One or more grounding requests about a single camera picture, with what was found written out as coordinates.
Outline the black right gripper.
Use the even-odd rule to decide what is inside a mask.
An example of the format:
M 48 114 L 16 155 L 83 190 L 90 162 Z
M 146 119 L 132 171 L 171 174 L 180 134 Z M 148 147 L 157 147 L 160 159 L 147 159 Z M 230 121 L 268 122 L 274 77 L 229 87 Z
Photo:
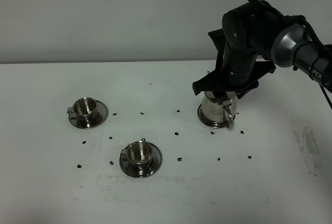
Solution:
M 275 71 L 270 61 L 257 62 L 258 49 L 253 47 L 254 25 L 265 10 L 252 3 L 246 3 L 226 14 L 222 18 L 222 27 L 226 38 L 223 49 L 222 84 L 234 91 L 237 98 L 243 98 L 259 86 L 258 80 L 267 73 Z M 220 89 L 220 71 L 212 71 L 192 83 L 195 95 L 205 91 Z

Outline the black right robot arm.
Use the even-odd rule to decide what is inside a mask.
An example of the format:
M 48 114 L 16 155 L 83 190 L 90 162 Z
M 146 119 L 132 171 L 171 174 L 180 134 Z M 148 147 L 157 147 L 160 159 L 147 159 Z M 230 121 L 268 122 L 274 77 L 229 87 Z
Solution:
M 269 6 L 247 3 L 209 32 L 218 55 L 215 69 L 192 84 L 200 92 L 234 92 L 240 99 L 276 67 L 303 71 L 331 91 L 331 46 L 323 45 L 304 16 L 284 16 Z

